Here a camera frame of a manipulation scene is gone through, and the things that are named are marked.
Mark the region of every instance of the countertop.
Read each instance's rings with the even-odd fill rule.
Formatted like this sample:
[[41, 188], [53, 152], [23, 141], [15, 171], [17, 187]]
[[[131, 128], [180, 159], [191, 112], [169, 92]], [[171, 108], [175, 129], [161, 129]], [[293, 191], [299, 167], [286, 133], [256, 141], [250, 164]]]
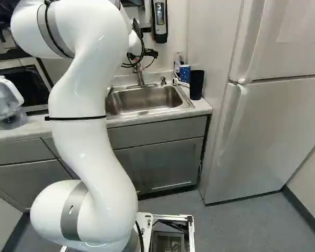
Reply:
[[[181, 87], [183, 92], [189, 97], [189, 89]], [[123, 127], [141, 123], [165, 121], [171, 119], [179, 119], [186, 117], [194, 117], [212, 113], [212, 107], [203, 98], [198, 101], [191, 100], [194, 108], [184, 109], [180, 111], [172, 111], [168, 113], [141, 115], [139, 117], [107, 119], [107, 128]], [[12, 129], [0, 130], [0, 143], [27, 140], [33, 138], [44, 138], [51, 136], [50, 122], [45, 121], [46, 114], [33, 115], [29, 117], [28, 123]]]

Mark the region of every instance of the gray metal band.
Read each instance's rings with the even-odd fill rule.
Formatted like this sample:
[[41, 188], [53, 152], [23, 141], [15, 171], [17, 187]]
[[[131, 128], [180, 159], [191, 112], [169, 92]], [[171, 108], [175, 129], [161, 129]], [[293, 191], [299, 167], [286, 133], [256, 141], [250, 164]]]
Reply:
[[61, 231], [64, 238], [68, 240], [80, 241], [77, 231], [78, 214], [87, 192], [85, 184], [80, 182], [64, 203], [61, 214]]
[[[41, 32], [41, 35], [44, 39], [44, 41], [47, 43], [49, 48], [56, 53], [58, 56], [62, 58], [68, 58], [65, 54], [63, 54], [58, 47], [54, 44], [53, 39], [50, 36], [47, 23], [46, 23], [46, 8], [47, 6], [45, 4], [40, 5], [40, 7], [37, 10], [37, 23], [38, 23], [38, 28]], [[64, 41], [62, 40], [61, 36], [59, 35], [58, 28], [56, 26], [55, 18], [54, 18], [54, 11], [52, 10], [53, 8], [49, 7], [48, 10], [48, 16], [50, 16], [50, 13], [52, 13], [51, 17], [48, 19], [48, 25], [49, 28], [51, 29], [51, 34], [58, 43], [58, 46], [71, 58], [75, 56], [75, 54], [65, 45]]]
[[74, 52], [71, 51], [69, 47], [67, 47], [67, 45], [65, 44], [62, 37], [59, 34], [59, 30], [56, 25], [55, 9], [51, 8], [51, 6], [49, 7], [48, 10], [48, 25], [57, 45], [64, 51], [66, 55], [68, 55], [70, 58], [74, 58], [75, 56]]

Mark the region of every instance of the freezer door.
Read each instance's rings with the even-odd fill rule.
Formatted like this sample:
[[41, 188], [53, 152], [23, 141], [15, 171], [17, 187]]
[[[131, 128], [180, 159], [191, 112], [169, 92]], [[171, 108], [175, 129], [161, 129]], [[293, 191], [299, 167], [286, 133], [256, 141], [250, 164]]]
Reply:
[[[207, 204], [280, 190], [315, 145], [315, 78], [245, 88], [243, 111], [218, 129], [221, 140], [201, 192]], [[239, 103], [231, 102], [229, 113]]]
[[315, 0], [244, 1], [231, 80], [315, 75]]

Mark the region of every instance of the microwave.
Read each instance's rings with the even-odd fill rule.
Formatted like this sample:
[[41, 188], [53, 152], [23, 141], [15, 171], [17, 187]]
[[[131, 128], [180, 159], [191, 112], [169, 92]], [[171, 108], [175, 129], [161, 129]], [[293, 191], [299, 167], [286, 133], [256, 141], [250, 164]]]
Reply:
[[23, 96], [26, 112], [48, 109], [48, 97], [53, 83], [42, 62], [35, 57], [0, 61], [0, 76], [10, 80]]

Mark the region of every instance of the blue cup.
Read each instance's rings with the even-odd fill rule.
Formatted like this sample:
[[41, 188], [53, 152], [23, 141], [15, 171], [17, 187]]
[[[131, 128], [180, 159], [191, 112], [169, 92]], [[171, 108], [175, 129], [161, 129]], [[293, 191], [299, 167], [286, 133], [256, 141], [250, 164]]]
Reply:
[[180, 65], [181, 82], [190, 82], [190, 65]]

